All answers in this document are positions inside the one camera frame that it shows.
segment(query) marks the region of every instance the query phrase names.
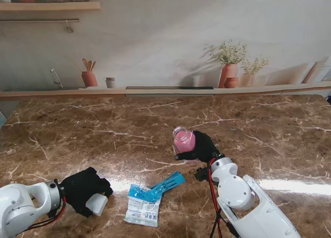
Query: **faucet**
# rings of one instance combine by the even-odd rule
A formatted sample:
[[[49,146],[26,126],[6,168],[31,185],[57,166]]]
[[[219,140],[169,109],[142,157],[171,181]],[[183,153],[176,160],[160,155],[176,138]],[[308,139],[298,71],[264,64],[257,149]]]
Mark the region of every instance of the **faucet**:
[[[51,73],[55,74],[57,78],[57,82],[53,81],[54,84],[57,84],[58,88],[63,89],[63,85],[61,83],[61,80],[58,78],[56,71],[54,69],[51,69]]]

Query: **marble countertop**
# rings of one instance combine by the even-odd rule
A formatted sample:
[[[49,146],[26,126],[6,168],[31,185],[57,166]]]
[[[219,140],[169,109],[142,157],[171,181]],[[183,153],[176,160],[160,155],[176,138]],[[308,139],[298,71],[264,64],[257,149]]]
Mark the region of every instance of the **marble countertop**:
[[[215,210],[207,182],[194,178],[204,163],[173,159],[179,125],[210,135],[302,237],[331,236],[331,106],[301,95],[20,102],[0,130],[1,186],[61,181],[92,166],[114,194],[101,217],[69,206],[53,225],[19,237],[209,237]],[[163,195],[158,228],[123,221],[130,184],[152,186],[175,171],[186,183]],[[224,225],[222,232],[231,237]]]

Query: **white wall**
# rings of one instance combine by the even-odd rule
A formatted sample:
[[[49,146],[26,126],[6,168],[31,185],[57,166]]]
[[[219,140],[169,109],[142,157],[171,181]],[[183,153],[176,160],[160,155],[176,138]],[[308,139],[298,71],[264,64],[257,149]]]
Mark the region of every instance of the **white wall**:
[[[51,68],[66,87],[83,86],[81,59],[118,86],[192,85],[220,70],[205,44],[232,38],[252,57],[270,56],[265,72],[331,55],[330,0],[91,0],[101,11],[0,13],[10,18],[80,18],[69,34],[59,23],[0,23],[0,90],[50,88]]]

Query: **wooden shelf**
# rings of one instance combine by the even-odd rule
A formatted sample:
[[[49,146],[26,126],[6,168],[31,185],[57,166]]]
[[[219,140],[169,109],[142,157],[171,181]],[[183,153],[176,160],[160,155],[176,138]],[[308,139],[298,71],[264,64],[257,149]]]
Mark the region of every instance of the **wooden shelf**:
[[[0,100],[20,100],[24,98],[35,97],[55,97],[55,96],[125,96],[125,95],[162,95],[162,94],[175,94],[175,95],[263,95],[286,92],[302,92],[302,91],[319,91],[331,89],[331,81],[323,81],[318,83],[307,84],[285,84],[285,85],[270,85],[259,87],[237,87],[237,88],[216,88],[213,90],[169,90],[169,89],[157,89],[157,90],[126,90],[123,88],[107,89],[104,87],[88,87],[86,89],[79,90],[59,90],[54,91],[30,91],[30,92],[0,92]]]
[[[61,10],[93,10],[101,9],[99,2],[77,3],[0,3],[0,11],[61,11]]]

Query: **pink liquid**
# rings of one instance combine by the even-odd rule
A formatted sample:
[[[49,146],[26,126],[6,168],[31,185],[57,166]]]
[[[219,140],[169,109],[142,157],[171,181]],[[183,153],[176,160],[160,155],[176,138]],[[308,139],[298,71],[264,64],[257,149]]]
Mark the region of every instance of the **pink liquid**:
[[[176,137],[182,138],[185,136],[185,132],[179,132]],[[188,138],[185,140],[178,141],[175,139],[175,147],[179,153],[192,151],[195,147],[195,135],[190,131]]]

